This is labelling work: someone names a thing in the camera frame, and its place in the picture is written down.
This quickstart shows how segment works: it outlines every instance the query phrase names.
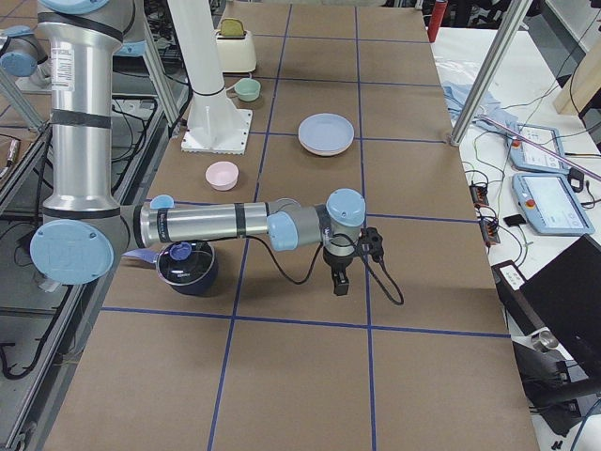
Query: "blue cloth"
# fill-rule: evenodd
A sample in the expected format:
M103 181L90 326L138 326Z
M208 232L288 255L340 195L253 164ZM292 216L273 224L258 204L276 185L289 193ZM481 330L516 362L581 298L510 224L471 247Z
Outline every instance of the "blue cloth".
M442 90L444 91L444 98L447 101L447 108L449 109L451 119L457 120L470 94L471 85L456 85L455 83L444 82ZM515 128L517 124L517 117L501 109L501 102L492 97L489 92L486 92L482 99L481 107L476 110L476 116L478 115L490 117L510 128ZM490 132L499 131L494 125L490 125L483 120L476 120L474 123L481 129Z

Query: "cable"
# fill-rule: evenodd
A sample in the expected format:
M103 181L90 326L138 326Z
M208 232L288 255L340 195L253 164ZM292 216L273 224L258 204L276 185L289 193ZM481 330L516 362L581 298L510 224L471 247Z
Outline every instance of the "cable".
M488 175L487 175L487 174L485 174L484 172L482 172L482 171L479 171L478 169L469 169L469 170L467 170L467 171L464 171L464 172L465 172L466 174L480 174L481 176L483 176L483 177L485 178L485 180L486 180L486 181L480 181L480 182L478 182L478 183L483 183L483 184L485 185L485 188L487 188L487 187L488 187L488 183L490 182L490 180L488 179ZM473 184L476 184L476 185L478 184L478 183L474 183L474 182L473 182L473 176L471 177L471 182L470 182L470 183L471 183L472 185L473 185Z
M582 206L582 208L584 208L585 210L592 210L594 209L594 207L601 202L601 199L595 199L593 193L591 193L591 183L586 180L584 182L584 186L586 186L586 192L589 194L589 196L591 197L591 202L582 202L580 205Z
M528 249L530 249L530 243L528 242L528 240L526 240L526 234L524 233L524 230L522 230L521 225L517 225L517 229L519 230L519 233L522 235L522 239L524 240L524 257L519 263L516 262L516 266L519 268L526 262L526 258L528 258Z
M63 301L54 311L53 318L51 319L50 324L48 325L48 328L44 332L44 335L38 340L38 347L36 348L36 354L34 355L34 358L31 362L31 364L29 364L28 366L23 366L23 371L21 371L20 373L17 373L17 374L12 372L12 368L16 364L8 365L7 355L4 351L4 348L12 348L12 347L16 346L16 343L0 343L0 363L2 364L2 374L9 381L18 381L18 380L26 377L27 375L29 375L29 373L31 373L35 369L36 365L38 364L38 360L39 360L39 357L41 356L41 352L44 348L44 345L46 344L48 337L50 336L51 332L53 331L54 325L58 321L58 318L60 317L60 315L63 311L63 308L65 307L65 304L67 303L67 300L69 299L69 294L70 294L71 288L72 287L69 286L67 292L65 293L65 297L63 298Z
M595 22L597 21L597 18L599 17L599 14L601 14L601 11L597 12L596 16L594 17L594 19L591 21L591 23L589 23L589 26L587 26L587 28L584 30L584 33L582 33L582 35L580 36L580 38L578 39L578 41L576 42L576 44L574 45L574 48L570 51L570 53L568 54L568 56L564 59L564 61L562 62L562 65L560 66L560 68L557 70L555 76L554 76L554 81L553 83L549 86L549 88L547 88L547 90L545 91L545 94L543 94L541 97L539 97L538 99L535 99L534 101L531 101L529 103L527 103L524 106L530 105L532 103L534 103L535 101L538 101L538 104L536 105L536 107L534 108L534 110L530 113L530 115L528 116L528 118L523 122L524 124L528 124L530 119L532 118L532 116L534 116L534 113L536 113L538 111L538 108L541 106L541 103L543 102L543 99L545 97L548 97L556 88L557 88L557 77L560 75L560 73L562 73L563 67L565 66L565 63L568 62L568 60L570 59L570 56L572 56L572 54L576 51L576 49L579 47L580 42L582 41L582 39L584 38L584 35L587 34L587 32L589 31L589 29L595 24Z
M573 158L601 158L601 155L599 155L598 153L572 153L572 152L565 152L565 156L566 157L573 157Z
M600 406L601 406L601 399L598 399L597 402L595 402L592 405L592 407L589 409L589 411L586 412L586 415L584 415L584 418L582 419L582 423L580 423L580 427L578 428L578 432L576 433L576 437L574 437L574 441L572 442L572 446L570 446L570 451L574 451L576 449L576 443L578 443L578 439L580 438L580 434L582 433L582 430L584 429L584 425L586 425L586 422L593 415L595 409L597 409Z
M53 128L49 127L46 132L46 141L44 142L44 150L41 155L41 167L38 174L38 187L36 188L36 205L34 213L34 228L39 227L39 207L41 204L41 185L44 180L44 170L46 169L46 161L48 160L48 151L52 146L53 141Z
M372 270L372 267L370 266L369 262L367 261L367 254L362 251L362 249L360 248L360 246L358 244L356 244L355 241L353 241L348 235L345 235L344 233L336 233L336 234L334 234L333 238L336 238L336 237L342 237L342 238L344 238L345 240L348 241L348 243L355 250L355 255L360 258L360 260L362 261L363 265L365 266L365 269L371 274L371 276L374 278L374 280L378 283L380 289L386 295L386 297L388 298L388 300L391 303L393 303L394 305L399 305L399 306L405 304L405 296L403 295L403 291L396 284L396 282L394 282L393 278L388 273L388 270L386 269L386 265L384 264L384 257L381 257L379 259L379 266L382 269L382 271L384 272L384 275L386 275L386 277L393 284L394 289L398 293L398 296L399 296L399 300L398 301L393 297L393 295L390 293L390 291L388 289L386 289L386 287L384 287L384 284L382 283L382 281L376 275L376 273L374 272L374 270Z
M516 240L517 245L519 246L519 254L517 255L517 258L514 261L518 262L522 258L522 255L524 253L524 246L522 245L521 241L517 238L517 236L514 235L508 228L503 227L501 224L499 224L499 228L507 232L514 238L514 240Z
M474 138L474 140L473 140L473 149L474 149L474 151L475 151L476 161L478 161L478 162L480 162L480 163L482 163L482 164L485 164L486 166L492 167L493 169L496 169L496 170L497 170L497 171L499 171L500 173L503 173L503 171L501 170L501 168L500 168L500 167L496 166L495 164L492 164L492 163L485 162L485 161L484 161L484 160L482 160L482 159L480 158L480 156L478 155L478 145L477 145L477 143L478 143L478 140L479 140L481 137L483 137L485 134L487 134L487 133L494 133L494 134L496 134L496 135L502 136L503 138L506 138L506 137L507 137L507 135L506 135L505 133L502 133L502 132L492 132L492 131L486 131L486 132L482 132L482 133L480 133L478 136L476 136L476 137Z
M16 139L17 141L23 141L22 138L18 138L17 136L13 136L12 134L0 133L0 136L4 136L5 138L10 138L10 139Z
M253 235L249 235L246 238L248 238L250 240L259 241L261 244L263 244L265 249L267 249L267 252L270 254L271 260L273 260L273 263L275 264L275 267L278 269L280 274L284 277L285 280L287 280L288 282L290 282L294 285L302 285L309 280L309 278L311 277L311 274L313 273L313 268L316 265L317 256L319 255L319 251L323 247L322 243L320 243L318 245L316 252L313 255L313 258L311 259L311 265L309 266L309 270L307 271L307 274L304 276L304 278L302 278L301 280L294 280L292 277L290 277L288 274L286 274L285 271L282 269L282 267L280 266L280 263L278 262L277 258L275 257L275 254L273 254L273 251L271 251L271 248L269 247L269 245L266 242L261 240L259 237L255 237Z

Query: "brown paper table surface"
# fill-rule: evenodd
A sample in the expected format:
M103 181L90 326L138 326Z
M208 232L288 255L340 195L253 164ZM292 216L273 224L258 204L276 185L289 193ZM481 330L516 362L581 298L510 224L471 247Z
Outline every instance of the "brown paper table surface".
M244 156L173 140L148 197L185 205L363 193L405 291L393 306L355 262L348 296L320 260L288 284L257 243L215 244L207 298L124 260L45 449L538 449L421 12L230 3L262 84ZM226 78L226 84L235 82ZM347 117L350 149L302 149L300 122ZM240 169L230 192L206 168ZM315 248L277 257L301 278Z

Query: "black monitor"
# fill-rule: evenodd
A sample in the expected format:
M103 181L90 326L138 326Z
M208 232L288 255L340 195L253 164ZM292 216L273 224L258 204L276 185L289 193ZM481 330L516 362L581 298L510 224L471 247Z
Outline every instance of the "black monitor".
M521 291L589 377L601 377L601 246L580 237Z

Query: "electronic device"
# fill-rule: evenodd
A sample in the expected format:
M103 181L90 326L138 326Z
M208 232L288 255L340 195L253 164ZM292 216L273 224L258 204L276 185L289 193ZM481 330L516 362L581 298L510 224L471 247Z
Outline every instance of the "electronic device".
M588 235L521 287L550 331L590 375L601 376L601 246Z
M562 174L517 174L517 204L541 235L580 236L594 233L591 220Z
M522 136L530 139L541 146L548 145L562 157L565 156L562 142L557 139L560 135L557 129L543 127L539 125L517 124ZM557 174L567 174L568 167L558 159L547 155L545 152L535 148L533 145L522 142L518 139L509 138L509 157L516 169L533 172L552 172Z

